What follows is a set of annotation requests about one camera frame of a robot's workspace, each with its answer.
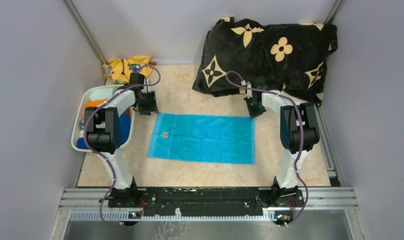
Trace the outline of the dark blue towel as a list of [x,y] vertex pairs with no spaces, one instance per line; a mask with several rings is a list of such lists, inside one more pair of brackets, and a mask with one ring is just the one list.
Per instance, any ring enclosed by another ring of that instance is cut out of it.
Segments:
[[120,129],[121,129],[121,144],[124,145],[130,135],[130,128],[131,128],[131,118],[129,115],[123,113],[119,117],[120,122]]

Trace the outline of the light blue towel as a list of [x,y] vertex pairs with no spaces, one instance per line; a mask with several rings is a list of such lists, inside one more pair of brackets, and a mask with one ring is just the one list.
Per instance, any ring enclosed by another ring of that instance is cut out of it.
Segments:
[[160,113],[147,156],[185,162],[253,165],[255,122],[247,116]]

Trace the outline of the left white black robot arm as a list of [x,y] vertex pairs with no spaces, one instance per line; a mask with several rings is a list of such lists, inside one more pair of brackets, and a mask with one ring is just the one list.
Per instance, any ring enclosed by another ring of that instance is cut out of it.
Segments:
[[122,155],[122,130],[120,116],[131,107],[141,115],[158,113],[153,84],[141,73],[132,73],[128,84],[114,91],[111,98],[84,112],[84,143],[104,163],[112,186],[107,199],[121,200],[128,207],[138,204],[140,194],[134,177],[129,172]]

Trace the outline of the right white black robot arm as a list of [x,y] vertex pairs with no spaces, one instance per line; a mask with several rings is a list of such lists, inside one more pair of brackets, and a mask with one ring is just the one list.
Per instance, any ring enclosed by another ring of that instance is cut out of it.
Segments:
[[300,103],[277,90],[255,90],[245,80],[246,102],[249,116],[256,118],[266,109],[280,117],[280,141],[285,149],[283,163],[274,178],[271,199],[284,206],[298,191],[298,172],[313,146],[319,142],[320,133],[313,103]]

